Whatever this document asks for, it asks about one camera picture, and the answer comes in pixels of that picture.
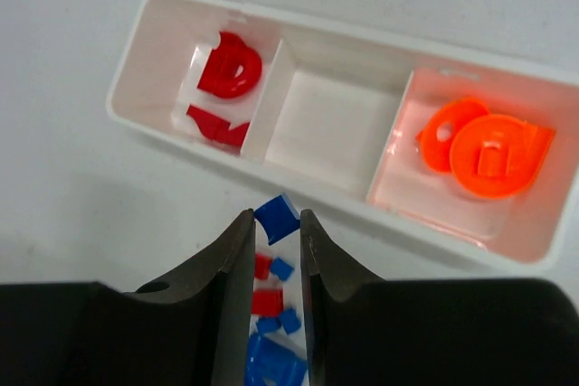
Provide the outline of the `red lego brick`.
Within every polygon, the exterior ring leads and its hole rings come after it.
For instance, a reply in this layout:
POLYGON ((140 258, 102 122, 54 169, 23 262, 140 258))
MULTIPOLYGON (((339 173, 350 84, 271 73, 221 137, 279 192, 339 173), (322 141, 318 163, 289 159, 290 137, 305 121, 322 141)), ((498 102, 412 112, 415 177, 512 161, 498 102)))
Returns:
POLYGON ((271 272, 272 261, 272 257, 256 253, 254 262, 254 278, 258 280, 267 280, 271 272))

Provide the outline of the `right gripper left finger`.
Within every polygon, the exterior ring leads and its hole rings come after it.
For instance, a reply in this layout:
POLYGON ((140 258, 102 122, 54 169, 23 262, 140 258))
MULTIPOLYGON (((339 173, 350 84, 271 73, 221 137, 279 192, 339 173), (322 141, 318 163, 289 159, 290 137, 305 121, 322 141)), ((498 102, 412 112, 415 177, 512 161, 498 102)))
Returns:
POLYGON ((100 282, 1 287, 4 385, 240 385, 255 252, 252 210, 133 292, 100 282))

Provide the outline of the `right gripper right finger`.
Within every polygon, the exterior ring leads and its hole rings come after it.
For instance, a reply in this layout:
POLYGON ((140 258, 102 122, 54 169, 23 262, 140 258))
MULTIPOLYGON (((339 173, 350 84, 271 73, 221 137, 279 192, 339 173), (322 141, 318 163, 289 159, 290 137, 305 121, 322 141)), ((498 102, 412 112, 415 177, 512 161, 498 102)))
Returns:
POLYGON ((578 314, 538 278, 386 280, 300 215, 313 385, 575 385, 578 314))

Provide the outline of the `small blue curved lego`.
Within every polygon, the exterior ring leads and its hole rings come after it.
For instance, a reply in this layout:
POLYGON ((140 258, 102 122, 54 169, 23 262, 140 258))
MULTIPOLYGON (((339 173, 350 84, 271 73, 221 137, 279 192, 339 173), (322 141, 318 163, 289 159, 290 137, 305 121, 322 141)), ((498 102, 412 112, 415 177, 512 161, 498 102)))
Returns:
POLYGON ((282 193, 254 211, 271 246, 300 228, 299 214, 287 194, 282 193))

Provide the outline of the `white three-compartment tray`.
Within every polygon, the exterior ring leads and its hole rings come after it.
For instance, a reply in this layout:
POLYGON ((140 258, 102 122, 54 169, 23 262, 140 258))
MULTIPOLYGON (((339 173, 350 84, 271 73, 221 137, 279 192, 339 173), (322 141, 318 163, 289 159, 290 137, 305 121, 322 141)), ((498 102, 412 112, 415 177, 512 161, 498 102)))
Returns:
POLYGON ((107 110, 158 145, 366 221, 411 249, 430 245, 494 268, 552 265, 578 202, 576 73, 268 6, 144 0, 107 110), (220 32, 262 59, 257 86, 236 99, 197 88, 220 32), (416 136, 464 98, 555 130, 526 190, 481 198, 424 163, 416 136), (190 105, 232 127, 249 122, 242 146, 203 137, 190 105))

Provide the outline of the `large red round lego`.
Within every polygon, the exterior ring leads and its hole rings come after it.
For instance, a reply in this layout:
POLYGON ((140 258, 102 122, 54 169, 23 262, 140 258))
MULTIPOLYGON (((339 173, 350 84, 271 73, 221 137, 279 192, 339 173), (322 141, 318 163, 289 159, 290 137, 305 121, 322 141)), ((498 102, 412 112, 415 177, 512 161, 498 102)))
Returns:
POLYGON ((199 90, 219 99, 236 99, 252 91, 261 79, 262 59, 236 33, 220 32, 197 83, 199 90))

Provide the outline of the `large orange round lego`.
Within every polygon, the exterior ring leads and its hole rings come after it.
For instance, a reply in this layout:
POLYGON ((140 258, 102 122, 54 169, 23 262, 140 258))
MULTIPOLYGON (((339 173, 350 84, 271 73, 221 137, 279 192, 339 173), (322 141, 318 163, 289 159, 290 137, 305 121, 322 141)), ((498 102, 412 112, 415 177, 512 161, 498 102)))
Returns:
POLYGON ((478 197, 499 200, 536 180, 554 137, 551 127, 493 113, 482 100, 464 98, 438 110, 416 140, 431 170, 451 174, 478 197))

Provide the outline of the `large blue round lego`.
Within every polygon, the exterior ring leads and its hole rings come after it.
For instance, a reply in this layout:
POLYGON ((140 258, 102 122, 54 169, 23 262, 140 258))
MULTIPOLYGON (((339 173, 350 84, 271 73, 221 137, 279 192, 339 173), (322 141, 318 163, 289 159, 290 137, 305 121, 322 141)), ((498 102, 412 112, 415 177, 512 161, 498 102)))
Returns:
POLYGON ((254 333, 248 340, 245 385, 300 386, 307 363, 289 348, 265 335, 254 333))

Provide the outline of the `red curved lego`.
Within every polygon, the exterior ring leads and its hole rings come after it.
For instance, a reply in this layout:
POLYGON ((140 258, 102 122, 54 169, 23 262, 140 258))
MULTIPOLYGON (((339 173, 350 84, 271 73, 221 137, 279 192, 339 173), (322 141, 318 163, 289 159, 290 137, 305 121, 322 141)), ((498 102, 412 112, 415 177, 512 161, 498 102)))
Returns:
POLYGON ((186 115, 196 123, 206 139, 236 148, 242 146, 250 126, 250 123, 246 122, 232 127, 232 124, 226 119, 194 105, 188 107, 186 115))

